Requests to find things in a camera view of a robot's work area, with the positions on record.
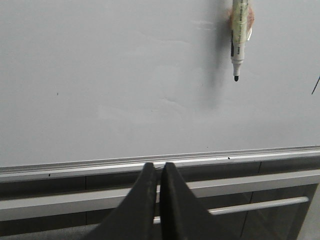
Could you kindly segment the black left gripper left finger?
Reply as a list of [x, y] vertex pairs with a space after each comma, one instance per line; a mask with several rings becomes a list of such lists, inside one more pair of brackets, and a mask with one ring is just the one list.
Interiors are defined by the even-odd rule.
[[132, 189], [120, 205], [85, 240], [149, 240], [155, 215], [157, 175], [146, 163]]

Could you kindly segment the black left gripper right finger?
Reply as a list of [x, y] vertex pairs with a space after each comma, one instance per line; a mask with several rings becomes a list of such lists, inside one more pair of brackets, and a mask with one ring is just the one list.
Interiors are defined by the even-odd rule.
[[245, 204], [246, 194], [196, 197], [188, 182], [215, 180], [225, 174], [223, 167], [177, 168], [167, 162], [160, 180], [161, 234], [164, 240], [239, 240], [244, 212], [212, 215], [210, 209]]

